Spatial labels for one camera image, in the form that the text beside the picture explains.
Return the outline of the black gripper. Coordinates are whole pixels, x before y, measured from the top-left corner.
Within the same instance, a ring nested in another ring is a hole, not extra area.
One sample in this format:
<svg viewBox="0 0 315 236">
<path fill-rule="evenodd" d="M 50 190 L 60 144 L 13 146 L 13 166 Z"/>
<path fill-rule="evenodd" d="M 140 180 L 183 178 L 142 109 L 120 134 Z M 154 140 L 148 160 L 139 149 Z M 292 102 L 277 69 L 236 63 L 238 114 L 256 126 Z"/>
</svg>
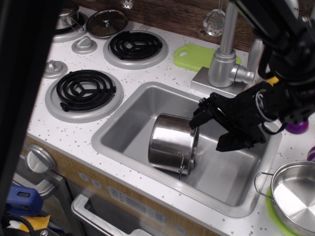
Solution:
<svg viewBox="0 0 315 236">
<path fill-rule="evenodd" d="M 261 131 L 265 122 L 283 120 L 282 108 L 283 83 L 261 82 L 233 98 L 213 92 L 201 99 L 189 126 L 194 129 L 214 119 L 227 130 L 219 137 L 217 151 L 252 148 L 266 142 Z"/>
</svg>

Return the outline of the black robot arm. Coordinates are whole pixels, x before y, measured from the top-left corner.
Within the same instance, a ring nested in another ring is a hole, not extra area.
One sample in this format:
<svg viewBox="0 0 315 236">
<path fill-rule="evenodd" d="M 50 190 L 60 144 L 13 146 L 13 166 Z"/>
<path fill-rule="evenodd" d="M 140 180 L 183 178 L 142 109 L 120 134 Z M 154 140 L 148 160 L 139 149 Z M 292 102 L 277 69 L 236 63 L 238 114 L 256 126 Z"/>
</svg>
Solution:
<svg viewBox="0 0 315 236">
<path fill-rule="evenodd" d="M 253 26 L 247 67 L 236 63 L 232 48 L 238 15 Z M 266 141 L 265 122 L 307 121 L 315 111 L 315 21 L 297 18 L 284 0 L 232 0 L 227 5 L 220 47 L 207 72 L 207 85 L 227 88 L 236 82 L 263 82 L 233 98 L 215 92 L 199 102 L 190 127 L 214 119 L 226 129 L 217 151 L 251 148 Z"/>
</svg>

